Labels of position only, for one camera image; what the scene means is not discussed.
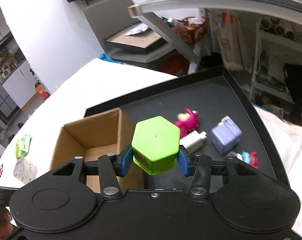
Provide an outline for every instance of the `white wall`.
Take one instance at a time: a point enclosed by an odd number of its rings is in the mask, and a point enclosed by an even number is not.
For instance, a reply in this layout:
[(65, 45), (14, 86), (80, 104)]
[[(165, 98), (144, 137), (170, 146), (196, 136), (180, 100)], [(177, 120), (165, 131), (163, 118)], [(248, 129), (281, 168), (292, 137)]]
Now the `white wall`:
[(51, 93), (103, 52), (84, 6), (80, 1), (0, 0), (15, 40)]

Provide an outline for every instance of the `orange box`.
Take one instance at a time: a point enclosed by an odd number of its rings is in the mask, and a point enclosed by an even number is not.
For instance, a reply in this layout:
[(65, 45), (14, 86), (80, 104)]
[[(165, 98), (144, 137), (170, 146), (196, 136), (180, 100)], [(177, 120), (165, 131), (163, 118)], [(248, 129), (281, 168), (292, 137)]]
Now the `orange box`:
[(42, 87), (42, 85), (40, 84), (40, 82), (37, 82), (35, 85), (35, 90), (37, 91), (37, 93), (44, 99), (46, 100), (48, 97), (50, 97), (49, 93), (47, 91), (45, 91)]

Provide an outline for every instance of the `wooden board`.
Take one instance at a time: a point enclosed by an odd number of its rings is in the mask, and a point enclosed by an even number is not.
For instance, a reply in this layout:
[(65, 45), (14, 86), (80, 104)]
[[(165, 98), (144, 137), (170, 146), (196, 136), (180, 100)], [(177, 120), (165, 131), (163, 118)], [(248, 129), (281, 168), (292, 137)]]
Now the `wooden board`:
[(159, 34), (157, 34), (156, 32), (150, 29), (144, 33), (125, 36), (125, 34), (131, 29), (132, 27), (128, 27), (123, 31), (117, 33), (116, 35), (108, 38), (107, 41), (145, 49), (149, 47), (151, 44), (153, 44), (154, 42), (161, 39), (161, 36)]

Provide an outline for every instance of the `red toy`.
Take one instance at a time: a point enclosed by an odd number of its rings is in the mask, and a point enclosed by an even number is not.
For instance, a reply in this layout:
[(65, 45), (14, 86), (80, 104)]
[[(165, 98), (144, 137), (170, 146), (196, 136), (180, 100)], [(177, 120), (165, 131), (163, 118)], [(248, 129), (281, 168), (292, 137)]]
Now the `red toy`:
[(250, 163), (250, 166), (252, 166), (253, 168), (256, 168), (257, 169), (257, 158), (255, 157), (255, 154), (256, 152), (251, 152), (249, 153), (249, 156), (251, 157), (251, 163)]
[(199, 127), (198, 112), (187, 108), (186, 113), (178, 114), (178, 121), (174, 124), (180, 128), (180, 138), (182, 138)]

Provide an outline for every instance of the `metal shelf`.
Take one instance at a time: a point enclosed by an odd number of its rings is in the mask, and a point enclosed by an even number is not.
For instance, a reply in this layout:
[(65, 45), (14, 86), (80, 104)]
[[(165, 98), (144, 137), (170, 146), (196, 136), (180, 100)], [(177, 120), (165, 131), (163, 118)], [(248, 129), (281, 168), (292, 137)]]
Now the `metal shelf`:
[(254, 81), (252, 81), (251, 85), (254, 88), (257, 88), (259, 90), (262, 90), (264, 92), (272, 94), (272, 95), (274, 95), (276, 97), (282, 98), (282, 99), (284, 99), (284, 100), (286, 100), (286, 101), (294, 104), (292, 97), (290, 95), (286, 94), (286, 93), (283, 93), (283, 92), (278, 91), (278, 90), (276, 90), (274, 88), (268, 87), (266, 85), (262, 85), (260, 83), (254, 82)]
[(290, 0), (149, 0), (129, 7), (137, 16), (177, 8), (229, 9), (279, 17), (302, 25), (302, 4)]
[(302, 25), (302, 4), (290, 0), (149, 0), (130, 6), (132, 18), (138, 18), (158, 33), (190, 62), (200, 57), (153, 12), (182, 8), (226, 9), (254, 12)]
[(297, 43), (296, 41), (291, 41), (288, 38), (281, 37), (281, 36), (278, 36), (278, 35), (275, 35), (275, 34), (272, 34), (272, 33), (268, 33), (268, 32), (265, 32), (263, 30), (260, 30), (259, 34), (260, 34), (260, 37), (264, 40), (272, 41), (272, 42), (275, 42), (277, 44), (287, 46), (287, 47), (289, 47), (291, 49), (294, 49), (296, 51), (302, 52), (302, 44)]

